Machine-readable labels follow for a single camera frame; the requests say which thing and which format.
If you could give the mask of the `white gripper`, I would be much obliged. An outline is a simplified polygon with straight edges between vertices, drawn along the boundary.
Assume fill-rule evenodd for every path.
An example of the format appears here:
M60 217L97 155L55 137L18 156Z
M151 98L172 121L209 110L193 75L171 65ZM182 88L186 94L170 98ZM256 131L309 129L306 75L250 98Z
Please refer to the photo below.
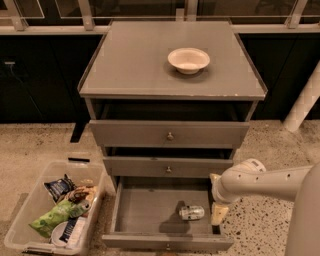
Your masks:
M211 207L211 224L213 226L219 226L229 211L229 207L222 204L235 203L240 197L232 194L223 186L221 175L211 173L210 180L212 184L211 192L215 201Z

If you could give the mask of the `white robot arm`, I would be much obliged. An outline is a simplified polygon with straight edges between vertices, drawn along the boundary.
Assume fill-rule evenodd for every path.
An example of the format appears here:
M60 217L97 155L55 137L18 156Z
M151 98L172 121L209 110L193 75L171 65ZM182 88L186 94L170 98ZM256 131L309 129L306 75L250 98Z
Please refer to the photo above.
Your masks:
M213 221L234 238L213 256L320 256L320 67L283 123L256 122L238 164L213 177Z

